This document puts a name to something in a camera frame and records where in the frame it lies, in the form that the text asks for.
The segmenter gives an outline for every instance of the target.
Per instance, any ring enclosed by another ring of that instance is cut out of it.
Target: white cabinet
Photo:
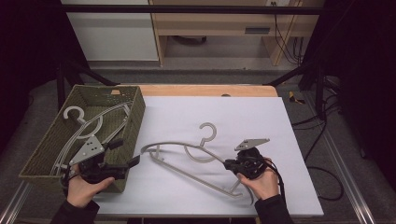
[[[147,5],[147,0],[62,0],[63,4]],[[88,61],[158,61],[148,13],[67,13]]]

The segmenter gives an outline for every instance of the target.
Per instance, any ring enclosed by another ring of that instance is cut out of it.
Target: person's left hand
[[[73,170],[79,173],[77,164],[73,166]],[[114,180],[114,177],[109,177],[100,183],[90,184],[77,175],[69,181],[67,201],[75,207],[84,208],[97,192],[106,189]]]

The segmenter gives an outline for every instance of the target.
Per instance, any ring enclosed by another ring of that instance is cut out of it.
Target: black sleeve
[[[99,205],[93,201],[83,209],[64,201],[50,224],[91,224],[98,211]]]
[[[288,208],[279,194],[266,200],[258,200],[254,206],[262,224],[294,223],[290,217]]]

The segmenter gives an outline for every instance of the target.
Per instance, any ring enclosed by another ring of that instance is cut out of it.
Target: table
[[[290,214],[293,217],[323,215],[286,109],[273,87],[141,85],[141,89],[147,107],[135,156],[140,154],[142,146],[166,140],[199,145],[202,137],[211,134],[210,129],[199,129],[205,121],[213,122],[218,128],[216,138],[205,143],[205,147],[223,159],[236,156],[233,147],[244,137],[269,137],[271,141],[258,149],[276,162],[283,176]],[[223,94],[233,97],[216,97]],[[265,126],[263,121],[273,123]],[[219,162],[202,165],[182,160],[184,152],[174,151],[173,147],[162,149],[166,161],[177,163],[186,172],[213,181],[221,188],[230,188],[236,180]],[[139,165],[131,169],[122,194],[101,193],[94,200],[101,206],[99,215],[115,217],[256,217],[243,186],[237,190],[243,193],[242,197],[235,199],[221,194],[161,167],[145,153]]]

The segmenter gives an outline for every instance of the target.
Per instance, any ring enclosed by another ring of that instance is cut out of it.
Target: black wall
[[[347,9],[352,1],[327,2]],[[396,1],[354,1],[319,55],[325,74],[341,80],[342,107],[362,152],[396,190],[395,12]],[[322,17],[308,57],[341,16]]]
[[[29,92],[56,78],[73,58],[88,67],[65,13],[46,10],[59,0],[0,0],[0,153],[29,105]]]

